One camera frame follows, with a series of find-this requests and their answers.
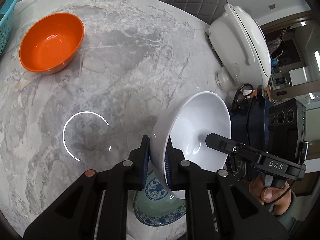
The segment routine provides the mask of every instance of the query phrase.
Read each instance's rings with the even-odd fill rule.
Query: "blue and white patterned bowl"
[[[165,226],[186,213],[186,202],[168,194],[152,172],[147,178],[145,190],[134,194],[133,211],[145,225]]]

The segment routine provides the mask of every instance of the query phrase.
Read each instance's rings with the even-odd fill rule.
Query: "silver screw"
[[[180,162],[180,164],[181,164],[183,167],[188,167],[188,166],[190,165],[190,161],[188,161],[188,160],[182,160],[182,161]]]
[[[221,177],[226,177],[226,176],[228,176],[228,171],[226,171],[226,170],[219,170],[219,171],[218,171],[218,174],[219,174]]]
[[[94,170],[87,170],[84,174],[87,177],[92,177],[94,174],[96,174],[96,172]]]
[[[125,160],[122,164],[123,166],[130,167],[133,164],[133,162],[130,160]]]

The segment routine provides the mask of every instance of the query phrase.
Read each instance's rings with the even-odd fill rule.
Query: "teal plastic basket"
[[[4,14],[4,17],[0,21],[0,55],[9,39],[13,23],[14,6],[17,1],[18,0],[6,0],[0,8],[0,14]]]

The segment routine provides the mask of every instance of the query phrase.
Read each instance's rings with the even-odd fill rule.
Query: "marble table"
[[[85,36],[73,62],[53,75],[26,71],[19,45],[26,31],[56,12],[77,15]],[[0,57],[0,210],[20,235],[87,169],[103,171],[126,159],[150,135],[173,101],[210,90],[223,99],[221,67],[204,33],[207,24],[157,0],[23,0]],[[62,130],[66,121],[79,114]],[[133,214],[136,240],[176,239],[185,216],[149,227]]]

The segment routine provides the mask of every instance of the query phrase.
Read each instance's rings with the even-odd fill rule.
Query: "human hand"
[[[285,182],[284,188],[274,188],[268,187],[264,188],[262,182],[262,176],[259,176],[250,182],[249,184],[249,191],[250,193],[258,199],[258,201],[263,205],[263,203],[270,203],[274,201],[276,198],[280,197],[289,187],[289,184]],[[289,190],[288,193],[279,199],[276,203],[274,203],[273,214],[274,215],[282,215],[284,212],[287,211],[291,203],[291,191]]]

